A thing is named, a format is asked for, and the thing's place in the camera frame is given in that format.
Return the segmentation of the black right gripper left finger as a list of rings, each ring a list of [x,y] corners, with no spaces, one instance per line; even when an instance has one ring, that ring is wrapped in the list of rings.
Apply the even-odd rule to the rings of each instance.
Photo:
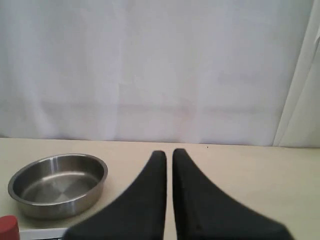
[[[167,158],[153,151],[133,183],[98,213],[68,228],[65,240],[162,240],[167,206]]]

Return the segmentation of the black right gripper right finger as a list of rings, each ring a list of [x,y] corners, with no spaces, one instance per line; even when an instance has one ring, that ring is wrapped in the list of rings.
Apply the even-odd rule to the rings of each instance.
[[[187,151],[172,155],[172,199],[179,240],[291,240],[285,225],[236,201],[212,183]]]

